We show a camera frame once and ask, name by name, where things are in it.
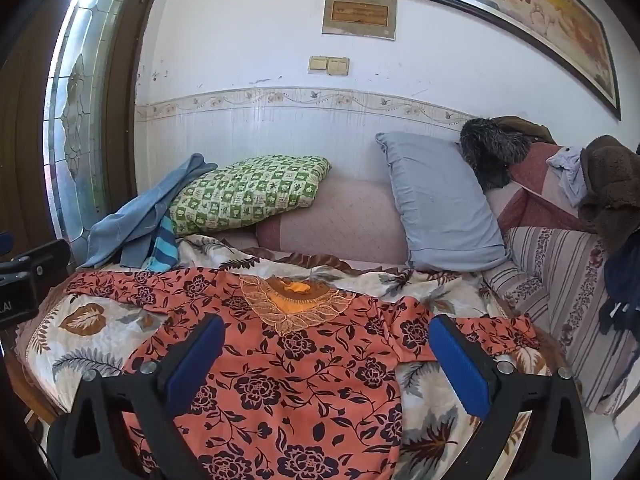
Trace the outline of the orange floral garment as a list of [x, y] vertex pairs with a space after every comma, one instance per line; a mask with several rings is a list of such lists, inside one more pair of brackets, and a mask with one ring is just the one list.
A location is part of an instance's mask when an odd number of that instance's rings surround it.
[[414, 297], [202, 268], [82, 272], [67, 291], [163, 315], [128, 370], [221, 319], [220, 355], [176, 418], [209, 479], [439, 479], [480, 423], [436, 363], [432, 311]]

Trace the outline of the leaf print blanket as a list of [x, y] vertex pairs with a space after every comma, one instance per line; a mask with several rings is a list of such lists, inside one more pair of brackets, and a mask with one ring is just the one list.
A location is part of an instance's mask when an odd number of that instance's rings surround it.
[[[545, 375], [549, 367], [527, 318], [505, 315], [494, 293], [479, 276], [454, 272], [420, 273], [347, 263], [333, 256], [273, 255], [261, 249], [239, 250], [213, 237], [190, 236], [179, 246], [175, 270], [224, 270], [258, 278], [311, 280], [386, 301], [414, 297], [435, 315], [457, 321], [466, 336], [522, 373]], [[131, 271], [107, 266], [98, 271]], [[117, 301], [73, 295], [68, 283], [50, 292], [40, 315], [18, 332], [16, 351], [38, 388], [63, 411], [69, 411], [82, 373], [102, 376], [130, 372], [132, 354], [163, 325], [164, 317]]]

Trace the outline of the blue grey cloth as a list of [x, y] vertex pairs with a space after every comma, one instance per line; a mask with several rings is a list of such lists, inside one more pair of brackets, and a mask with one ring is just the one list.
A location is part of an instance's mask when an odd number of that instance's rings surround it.
[[180, 191], [217, 168], [195, 153], [147, 191], [109, 214], [90, 229], [87, 259], [82, 268], [99, 268], [119, 258], [121, 266], [141, 269], [148, 258], [160, 222]]

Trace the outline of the teal striped sock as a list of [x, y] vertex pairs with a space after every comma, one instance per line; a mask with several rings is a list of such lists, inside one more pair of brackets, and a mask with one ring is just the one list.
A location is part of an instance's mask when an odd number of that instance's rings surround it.
[[157, 227], [156, 237], [151, 255], [145, 263], [144, 270], [150, 272], [167, 272], [179, 261], [174, 224], [169, 214], [163, 216]]

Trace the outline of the striped floral bedding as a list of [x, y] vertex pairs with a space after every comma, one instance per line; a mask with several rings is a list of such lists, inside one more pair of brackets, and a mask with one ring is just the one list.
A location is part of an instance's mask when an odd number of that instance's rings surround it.
[[632, 370], [639, 345], [630, 333], [600, 333], [599, 311], [608, 300], [608, 254], [597, 235], [519, 226], [504, 236], [510, 259], [486, 271], [489, 287], [515, 315], [526, 315], [555, 341], [582, 385], [590, 411], [612, 415], [639, 387]]

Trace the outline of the grey blue pillow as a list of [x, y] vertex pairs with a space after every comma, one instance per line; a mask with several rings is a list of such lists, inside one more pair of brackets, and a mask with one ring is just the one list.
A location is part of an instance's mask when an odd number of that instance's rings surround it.
[[375, 137], [414, 270], [480, 272], [509, 259], [498, 221], [451, 141], [408, 132]]

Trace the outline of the green checkered pillow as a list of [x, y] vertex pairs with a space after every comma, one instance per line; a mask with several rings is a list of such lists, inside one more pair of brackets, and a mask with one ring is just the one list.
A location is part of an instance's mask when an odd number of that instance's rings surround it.
[[175, 234], [245, 228], [314, 203], [331, 170], [321, 156], [262, 155], [235, 162], [188, 184], [169, 208]]

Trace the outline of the stained glass door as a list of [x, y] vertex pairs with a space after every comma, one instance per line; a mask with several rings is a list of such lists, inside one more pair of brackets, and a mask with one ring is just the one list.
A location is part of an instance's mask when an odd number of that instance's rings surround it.
[[11, 258], [127, 203], [134, 86], [154, 0], [1, 0], [1, 229]]

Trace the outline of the white blue cloth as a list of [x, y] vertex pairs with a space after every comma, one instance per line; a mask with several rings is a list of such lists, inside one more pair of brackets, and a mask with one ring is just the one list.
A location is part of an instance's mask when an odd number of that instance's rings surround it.
[[577, 208], [587, 195], [586, 179], [582, 171], [582, 149], [579, 146], [560, 148], [546, 163], [559, 178], [560, 188], [570, 206]]

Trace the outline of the brown fleece garment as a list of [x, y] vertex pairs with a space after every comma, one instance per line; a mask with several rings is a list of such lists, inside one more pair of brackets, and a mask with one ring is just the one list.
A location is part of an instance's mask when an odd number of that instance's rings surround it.
[[599, 136], [582, 150], [580, 162], [586, 195], [578, 217], [612, 255], [639, 229], [639, 155], [614, 136]]

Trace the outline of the pink bolster pillow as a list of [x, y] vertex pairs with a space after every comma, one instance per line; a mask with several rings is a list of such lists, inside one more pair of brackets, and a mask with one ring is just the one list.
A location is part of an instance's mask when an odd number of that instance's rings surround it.
[[389, 264], [408, 259], [387, 183], [328, 177], [311, 206], [259, 222], [256, 236], [260, 246], [278, 252]]

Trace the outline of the dark furry garment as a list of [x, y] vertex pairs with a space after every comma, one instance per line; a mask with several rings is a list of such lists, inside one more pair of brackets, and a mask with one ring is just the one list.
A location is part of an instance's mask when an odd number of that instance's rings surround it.
[[523, 133], [504, 131], [494, 120], [474, 118], [463, 125], [459, 145], [463, 159], [487, 192], [510, 183], [510, 167], [526, 159], [532, 141]]

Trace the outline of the framed painting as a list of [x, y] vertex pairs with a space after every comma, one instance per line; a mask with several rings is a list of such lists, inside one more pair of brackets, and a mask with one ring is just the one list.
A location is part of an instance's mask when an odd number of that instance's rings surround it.
[[488, 21], [548, 55], [578, 79], [616, 119], [620, 92], [608, 37], [582, 0], [431, 0]]

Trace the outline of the beige wall switch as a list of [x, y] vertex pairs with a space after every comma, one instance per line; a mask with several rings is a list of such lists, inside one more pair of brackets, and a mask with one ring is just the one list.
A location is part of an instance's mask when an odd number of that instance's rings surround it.
[[308, 63], [308, 72], [311, 74], [325, 73], [329, 76], [346, 77], [349, 74], [349, 65], [349, 58], [311, 56]]

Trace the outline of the wall plaque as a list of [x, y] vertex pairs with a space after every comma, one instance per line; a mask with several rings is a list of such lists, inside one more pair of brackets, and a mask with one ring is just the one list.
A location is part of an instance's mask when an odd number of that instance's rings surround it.
[[397, 0], [324, 0], [322, 32], [394, 41]]

